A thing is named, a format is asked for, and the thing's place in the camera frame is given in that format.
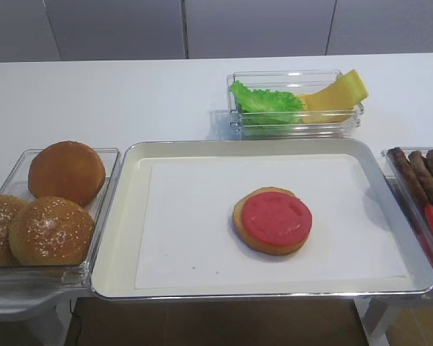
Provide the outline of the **clear lettuce cheese container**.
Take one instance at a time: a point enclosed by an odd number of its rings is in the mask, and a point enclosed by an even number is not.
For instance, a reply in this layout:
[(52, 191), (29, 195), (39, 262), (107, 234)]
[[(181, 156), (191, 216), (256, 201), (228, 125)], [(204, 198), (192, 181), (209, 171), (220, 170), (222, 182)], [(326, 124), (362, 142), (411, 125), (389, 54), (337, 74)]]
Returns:
[(319, 92), (344, 74), (335, 69), (234, 72), (227, 77), (229, 122), (244, 139), (349, 136), (360, 125), (364, 100), (354, 107), (349, 113), (351, 117), (342, 123), (304, 124), (302, 117), (310, 115), (304, 110), (297, 113), (300, 122), (292, 125), (243, 125), (235, 96), (229, 89), (234, 81), (240, 81), (249, 89), (291, 92), (300, 97)]

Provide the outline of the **plain brown bun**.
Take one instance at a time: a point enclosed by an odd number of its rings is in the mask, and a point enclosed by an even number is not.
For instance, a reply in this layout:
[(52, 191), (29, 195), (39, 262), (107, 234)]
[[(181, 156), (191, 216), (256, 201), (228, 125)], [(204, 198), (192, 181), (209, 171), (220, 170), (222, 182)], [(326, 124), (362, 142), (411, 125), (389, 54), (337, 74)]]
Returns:
[(89, 205), (105, 182), (105, 167), (94, 149), (62, 141), (43, 149), (28, 172), (28, 189), (36, 198), (60, 197)]

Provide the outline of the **clear meat container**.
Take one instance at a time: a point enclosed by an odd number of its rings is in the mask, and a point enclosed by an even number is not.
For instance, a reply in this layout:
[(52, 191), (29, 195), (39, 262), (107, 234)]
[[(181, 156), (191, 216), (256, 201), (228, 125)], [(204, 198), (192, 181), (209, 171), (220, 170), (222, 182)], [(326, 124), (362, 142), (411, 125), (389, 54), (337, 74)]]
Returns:
[(433, 234), (424, 212), (418, 207), (401, 174), (394, 167), (391, 158), (388, 156), (388, 149), (383, 149), (380, 155), (385, 162), (382, 170), (390, 189), (433, 266)]

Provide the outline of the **green lettuce leaf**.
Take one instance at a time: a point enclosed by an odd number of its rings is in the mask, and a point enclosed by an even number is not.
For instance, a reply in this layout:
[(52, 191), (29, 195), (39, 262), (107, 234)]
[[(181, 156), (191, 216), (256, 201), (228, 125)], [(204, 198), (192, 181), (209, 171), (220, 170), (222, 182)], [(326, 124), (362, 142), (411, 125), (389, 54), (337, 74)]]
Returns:
[(240, 81), (234, 81), (229, 89), (243, 125), (292, 125), (300, 122), (297, 113), (305, 110), (301, 99), (291, 92), (249, 89)]

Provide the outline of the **yellow cheese slice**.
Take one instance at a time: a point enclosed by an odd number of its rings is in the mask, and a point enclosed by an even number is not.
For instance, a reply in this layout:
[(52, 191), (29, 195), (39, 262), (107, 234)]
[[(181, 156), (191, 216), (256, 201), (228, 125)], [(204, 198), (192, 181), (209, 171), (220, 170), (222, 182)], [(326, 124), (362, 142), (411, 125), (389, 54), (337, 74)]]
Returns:
[(354, 107), (368, 98), (369, 92), (359, 73), (353, 69), (332, 84), (314, 94), (299, 98), (309, 116), (302, 117), (304, 124), (342, 123), (349, 119)]

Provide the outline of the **silver metal tray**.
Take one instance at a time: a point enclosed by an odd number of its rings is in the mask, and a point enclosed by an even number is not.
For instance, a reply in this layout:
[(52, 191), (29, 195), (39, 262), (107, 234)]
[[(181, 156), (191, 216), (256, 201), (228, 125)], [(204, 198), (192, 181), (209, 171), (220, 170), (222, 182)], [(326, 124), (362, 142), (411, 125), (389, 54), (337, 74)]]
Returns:
[[(155, 162), (252, 156), (347, 154), (354, 157), (388, 222), (412, 285), (403, 290), (372, 292), (251, 293), (220, 288), (137, 288), (141, 240)], [(433, 268), (414, 235), (387, 180), (369, 148), (351, 138), (283, 139), (270, 141), (181, 141), (138, 143), (130, 147), (121, 166), (91, 274), (92, 290), (106, 299), (159, 300), (265, 298), (295, 296), (413, 295), (433, 289)]]

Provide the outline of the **sesame bun left edge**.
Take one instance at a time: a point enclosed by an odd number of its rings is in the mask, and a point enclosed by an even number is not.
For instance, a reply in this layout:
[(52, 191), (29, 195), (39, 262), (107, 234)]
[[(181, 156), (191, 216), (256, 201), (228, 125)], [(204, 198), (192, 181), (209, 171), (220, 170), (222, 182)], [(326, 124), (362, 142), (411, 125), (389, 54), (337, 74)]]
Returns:
[(9, 224), (27, 204), (27, 201), (15, 196), (0, 195), (0, 267), (19, 265), (9, 247)]

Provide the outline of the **sesame bun front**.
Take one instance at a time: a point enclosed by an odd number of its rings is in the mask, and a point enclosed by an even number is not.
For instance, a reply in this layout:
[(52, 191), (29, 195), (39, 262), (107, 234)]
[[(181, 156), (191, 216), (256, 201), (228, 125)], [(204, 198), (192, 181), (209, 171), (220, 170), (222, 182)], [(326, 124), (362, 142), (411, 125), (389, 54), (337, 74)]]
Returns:
[(9, 247), (24, 266), (79, 265), (95, 229), (91, 215), (70, 200), (38, 198), (17, 212), (9, 226)]

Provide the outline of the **white paper liner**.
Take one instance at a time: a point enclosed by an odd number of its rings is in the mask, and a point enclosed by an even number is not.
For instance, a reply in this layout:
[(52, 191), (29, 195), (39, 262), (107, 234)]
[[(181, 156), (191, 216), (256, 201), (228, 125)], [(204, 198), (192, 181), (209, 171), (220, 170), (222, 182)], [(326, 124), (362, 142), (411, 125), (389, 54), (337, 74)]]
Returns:
[[(292, 191), (312, 213), (305, 245), (289, 256), (249, 249), (232, 211), (261, 187)], [(137, 288), (251, 293), (372, 292), (411, 287), (359, 162), (347, 154), (155, 162)]]

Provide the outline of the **clear bun container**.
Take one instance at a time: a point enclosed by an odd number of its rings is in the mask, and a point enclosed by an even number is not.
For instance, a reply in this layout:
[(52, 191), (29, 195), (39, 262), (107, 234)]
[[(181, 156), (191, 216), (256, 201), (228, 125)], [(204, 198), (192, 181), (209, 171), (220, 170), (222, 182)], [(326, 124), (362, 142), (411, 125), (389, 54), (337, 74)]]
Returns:
[[(0, 287), (34, 285), (37, 288), (61, 289), (87, 285), (121, 170), (121, 153), (118, 149), (97, 148), (95, 151), (103, 162), (106, 178), (97, 197), (85, 208), (95, 222), (94, 233), (85, 259), (77, 266), (0, 267)], [(1, 186), (0, 195), (13, 195), (27, 202), (34, 200), (27, 188), (27, 176), (32, 160), (39, 153), (38, 149), (28, 149), (22, 153)]]

